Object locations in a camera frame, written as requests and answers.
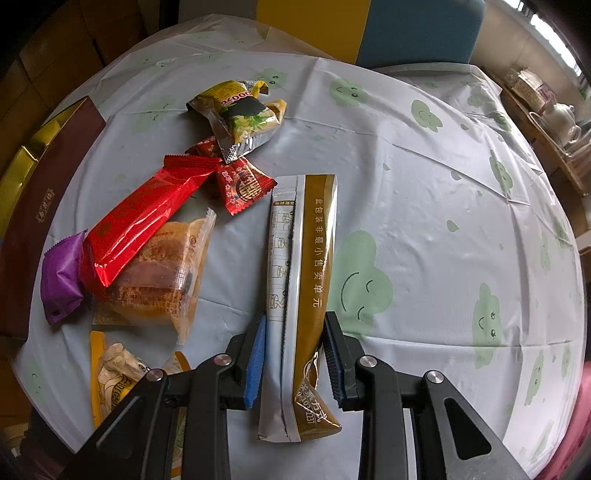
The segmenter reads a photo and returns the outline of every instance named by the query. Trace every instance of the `red snack package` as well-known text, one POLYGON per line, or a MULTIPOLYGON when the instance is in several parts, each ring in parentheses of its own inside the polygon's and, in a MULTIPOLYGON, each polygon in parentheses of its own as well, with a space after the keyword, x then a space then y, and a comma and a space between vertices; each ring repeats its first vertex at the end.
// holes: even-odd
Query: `red snack package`
MULTIPOLYGON (((217 140, 209 137, 187 150, 191 155, 221 157, 217 140)), ((277 182, 268 177, 245 157, 238 157, 229 165, 220 160, 216 166, 217 185, 224 205, 231 215, 241 212, 270 192, 277 182)))
POLYGON ((85 287, 104 300, 105 288, 218 165, 213 158, 166 155, 164 166, 88 233, 79 268, 85 287))

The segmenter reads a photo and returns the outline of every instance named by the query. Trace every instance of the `wrinkled plastic tablecloth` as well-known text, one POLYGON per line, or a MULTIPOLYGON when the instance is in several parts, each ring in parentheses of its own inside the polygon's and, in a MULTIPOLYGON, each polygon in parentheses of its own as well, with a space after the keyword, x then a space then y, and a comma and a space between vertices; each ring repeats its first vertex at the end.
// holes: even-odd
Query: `wrinkled plastic tablecloth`
MULTIPOLYGON (((580 381, 585 315, 579 256, 540 162, 478 68, 424 64, 382 73, 339 63, 273 28, 209 16, 150 37, 75 90, 107 126, 70 183, 46 249, 91 228, 149 178, 165 154, 206 130, 187 113, 226 79, 264 79, 284 125, 249 158, 272 175, 336 173, 330 309, 368 353, 397 370, 449 377, 530 476, 566 430, 580 381)), ((223 351, 265 300, 268 195, 230 217, 203 189, 176 219, 218 221, 196 320, 182 350, 193 367, 223 351)), ((35 407, 74 450, 93 431, 85 307, 52 330, 37 275, 30 338, 14 369, 35 407)), ((115 335, 152 366, 172 328, 115 335)), ((258 412, 228 414, 235 479, 355 479, 362 416, 340 412, 323 365, 319 390, 343 424, 291 445, 256 439, 258 412)))

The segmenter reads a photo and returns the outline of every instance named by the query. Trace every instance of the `yellow packaging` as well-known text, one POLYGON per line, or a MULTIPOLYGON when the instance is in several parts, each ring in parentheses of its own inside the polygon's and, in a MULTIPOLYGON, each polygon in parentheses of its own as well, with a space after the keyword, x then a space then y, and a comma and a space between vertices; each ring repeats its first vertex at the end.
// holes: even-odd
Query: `yellow packaging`
POLYGON ((74 103, 48 120, 25 145, 18 149, 10 162, 0 180, 0 238, 4 237, 18 199, 41 156, 82 102, 83 100, 74 103))
MULTIPOLYGON (((103 332, 97 331, 90 333, 90 364, 92 417, 97 428, 150 367, 126 350, 121 343, 113 343, 103 332)), ((191 370, 191 367, 181 352, 175 352, 163 370, 172 375, 191 370)), ((183 407, 178 413, 171 478, 181 474, 186 410, 183 407)))
POLYGON ((283 100, 261 103, 259 94, 268 91, 263 80, 227 80, 187 104, 209 120, 226 163, 268 141, 281 125, 287 104, 283 100))

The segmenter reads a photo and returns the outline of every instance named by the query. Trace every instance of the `yellow snack package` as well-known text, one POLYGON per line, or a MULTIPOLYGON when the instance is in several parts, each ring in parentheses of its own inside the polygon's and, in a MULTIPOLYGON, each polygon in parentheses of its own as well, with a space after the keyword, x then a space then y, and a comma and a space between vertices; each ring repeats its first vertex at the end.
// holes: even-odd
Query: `yellow snack package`
POLYGON ((287 103, 274 100, 264 105, 258 95, 268 92, 263 80, 227 80, 187 103, 209 120, 226 163, 267 142, 281 125, 287 103))
MULTIPOLYGON (((90 333, 90 399, 95 428, 119 405, 150 367, 104 332, 90 333)), ((181 352, 174 352, 163 370, 169 375, 191 370, 181 352)), ((181 474, 183 443, 187 409, 178 412, 177 431, 173 448, 173 468, 170 478, 181 474)))

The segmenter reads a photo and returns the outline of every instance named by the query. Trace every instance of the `blue chair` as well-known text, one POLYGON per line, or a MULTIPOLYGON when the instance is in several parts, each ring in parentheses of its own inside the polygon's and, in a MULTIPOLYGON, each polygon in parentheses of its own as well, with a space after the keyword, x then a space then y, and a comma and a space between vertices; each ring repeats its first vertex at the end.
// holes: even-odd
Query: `blue chair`
POLYGON ((484 0, 372 0, 356 64, 468 63, 484 0))

